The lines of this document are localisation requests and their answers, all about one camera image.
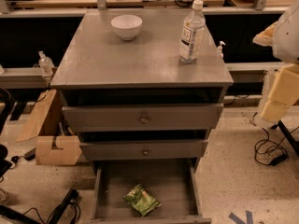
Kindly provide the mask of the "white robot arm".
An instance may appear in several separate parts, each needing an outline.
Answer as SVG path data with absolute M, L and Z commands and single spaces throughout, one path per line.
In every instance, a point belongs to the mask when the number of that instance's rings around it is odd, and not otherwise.
M 273 56 L 285 63 L 276 71 L 273 81 L 266 80 L 263 84 L 255 124 L 266 128 L 277 124 L 299 100 L 299 0 L 254 36 L 253 42 L 271 47 Z

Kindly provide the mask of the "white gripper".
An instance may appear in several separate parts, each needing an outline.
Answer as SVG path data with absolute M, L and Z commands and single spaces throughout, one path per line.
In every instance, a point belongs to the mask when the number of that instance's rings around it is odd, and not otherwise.
M 271 47 L 277 23 L 269 25 L 252 39 L 254 44 Z M 263 83 L 262 99 L 258 105 L 255 124 L 270 128 L 277 124 L 288 109 L 299 101 L 299 65 L 289 64 L 277 71 L 270 71 Z

